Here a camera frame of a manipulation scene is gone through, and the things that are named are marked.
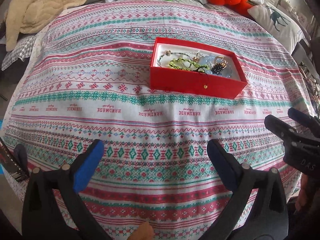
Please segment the person's right hand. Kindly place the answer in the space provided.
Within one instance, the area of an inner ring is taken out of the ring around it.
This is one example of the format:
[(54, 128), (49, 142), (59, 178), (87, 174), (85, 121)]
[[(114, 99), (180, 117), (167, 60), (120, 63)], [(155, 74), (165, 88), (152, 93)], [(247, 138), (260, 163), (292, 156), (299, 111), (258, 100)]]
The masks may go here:
[(309, 178), (306, 174), (303, 174), (300, 181), (300, 192), (295, 202), (295, 208), (297, 212), (302, 212), (309, 201)]

